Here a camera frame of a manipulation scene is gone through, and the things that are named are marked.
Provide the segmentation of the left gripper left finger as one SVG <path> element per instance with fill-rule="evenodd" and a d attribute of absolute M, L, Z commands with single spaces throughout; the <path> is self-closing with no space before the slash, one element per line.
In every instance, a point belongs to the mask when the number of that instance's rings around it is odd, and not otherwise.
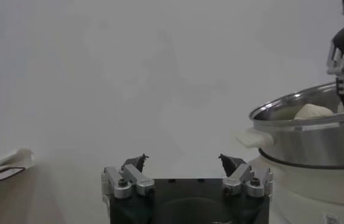
<path fill-rule="evenodd" d="M 130 198 L 137 194 L 141 197 L 149 197 L 155 191 L 155 180 L 145 176 L 142 171 L 148 156 L 140 156 L 127 159 L 120 169 L 107 166 L 101 173 L 102 194 L 113 196 L 117 199 Z"/>

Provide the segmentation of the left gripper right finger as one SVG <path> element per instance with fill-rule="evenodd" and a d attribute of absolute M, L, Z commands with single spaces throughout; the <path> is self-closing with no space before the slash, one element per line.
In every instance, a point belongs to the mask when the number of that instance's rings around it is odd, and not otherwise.
<path fill-rule="evenodd" d="M 243 191 L 253 198 L 273 195 L 273 172 L 264 167 L 254 170 L 252 166 L 241 158 L 224 154 L 219 155 L 226 177 L 222 178 L 222 190 L 227 196 L 235 196 Z"/>

